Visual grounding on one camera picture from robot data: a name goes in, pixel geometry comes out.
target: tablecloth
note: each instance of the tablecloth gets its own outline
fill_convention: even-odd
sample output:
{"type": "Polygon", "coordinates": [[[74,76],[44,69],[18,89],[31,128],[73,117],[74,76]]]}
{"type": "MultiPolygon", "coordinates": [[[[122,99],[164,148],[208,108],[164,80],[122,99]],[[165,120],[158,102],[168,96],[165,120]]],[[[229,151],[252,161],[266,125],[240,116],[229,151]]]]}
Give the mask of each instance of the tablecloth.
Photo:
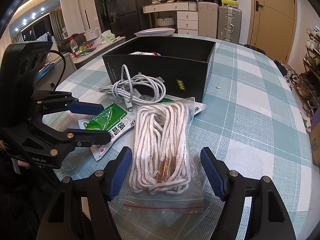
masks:
{"type": "MultiPolygon", "coordinates": [[[[199,36],[183,37],[214,40],[199,36]]],[[[151,213],[123,208],[123,189],[110,208],[123,239],[210,239],[223,202],[214,196],[200,164],[200,150],[208,146],[230,170],[245,177],[271,177],[292,220],[296,236],[308,215],[311,194],[311,152],[308,134],[290,88],[271,59],[259,52],[229,42],[216,41],[212,75],[204,96],[206,109],[197,114],[190,130],[191,155],[204,190],[204,211],[196,214],[151,213]]],[[[68,77],[58,90],[70,91],[80,101],[112,102],[125,109],[121,100],[98,93],[111,84],[102,57],[97,57],[68,77]]],[[[44,122],[57,130],[78,128],[70,112],[51,114],[44,122]]],[[[132,140],[133,131],[124,135],[132,140]]],[[[123,146],[115,143],[95,161],[89,148],[76,148],[56,170],[59,179],[85,178],[103,169],[123,146]]],[[[246,198],[237,239],[244,239],[251,199],[246,198]]]]}

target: door lock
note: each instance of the door lock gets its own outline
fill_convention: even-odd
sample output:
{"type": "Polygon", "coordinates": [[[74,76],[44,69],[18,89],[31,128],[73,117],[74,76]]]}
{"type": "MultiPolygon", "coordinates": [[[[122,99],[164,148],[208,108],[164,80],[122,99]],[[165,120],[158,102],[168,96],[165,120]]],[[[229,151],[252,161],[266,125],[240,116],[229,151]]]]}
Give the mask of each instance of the door lock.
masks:
{"type": "Polygon", "coordinates": [[[259,11],[259,7],[263,8],[263,5],[259,4],[259,1],[256,1],[256,11],[259,11]]]}

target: bottle label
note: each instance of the bottle label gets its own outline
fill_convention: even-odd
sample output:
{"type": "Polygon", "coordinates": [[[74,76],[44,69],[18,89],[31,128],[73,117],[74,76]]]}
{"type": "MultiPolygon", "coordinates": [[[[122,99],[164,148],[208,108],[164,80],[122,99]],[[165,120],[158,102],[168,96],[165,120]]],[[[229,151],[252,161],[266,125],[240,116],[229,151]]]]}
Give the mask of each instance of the bottle label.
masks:
{"type": "Polygon", "coordinates": [[[74,57],[78,57],[79,56],[80,51],[79,51],[79,47],[78,46],[74,47],[71,50],[72,50],[72,54],[73,54],[74,57]]]}

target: gray cabinet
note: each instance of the gray cabinet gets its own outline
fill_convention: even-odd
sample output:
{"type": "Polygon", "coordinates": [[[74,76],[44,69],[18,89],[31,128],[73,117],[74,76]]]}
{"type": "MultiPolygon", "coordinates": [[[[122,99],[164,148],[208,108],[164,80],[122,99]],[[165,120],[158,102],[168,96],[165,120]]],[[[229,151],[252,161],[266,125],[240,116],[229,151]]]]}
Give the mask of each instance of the gray cabinet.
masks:
{"type": "MultiPolygon", "coordinates": [[[[60,83],[77,70],[70,53],[64,54],[64,57],[66,59],[66,69],[60,83]]],[[[53,63],[55,63],[55,66],[36,83],[36,90],[53,90],[57,84],[63,70],[63,60],[59,57],[53,63]]]]}

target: wooden door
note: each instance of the wooden door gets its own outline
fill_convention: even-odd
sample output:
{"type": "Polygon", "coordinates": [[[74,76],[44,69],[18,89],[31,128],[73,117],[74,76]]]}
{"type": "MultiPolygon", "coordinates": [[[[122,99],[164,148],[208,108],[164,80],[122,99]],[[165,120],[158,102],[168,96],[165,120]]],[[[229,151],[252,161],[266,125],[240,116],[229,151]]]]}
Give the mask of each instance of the wooden door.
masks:
{"type": "Polygon", "coordinates": [[[295,13],[295,0],[255,0],[250,45],[286,63],[294,38],[295,13]]]}

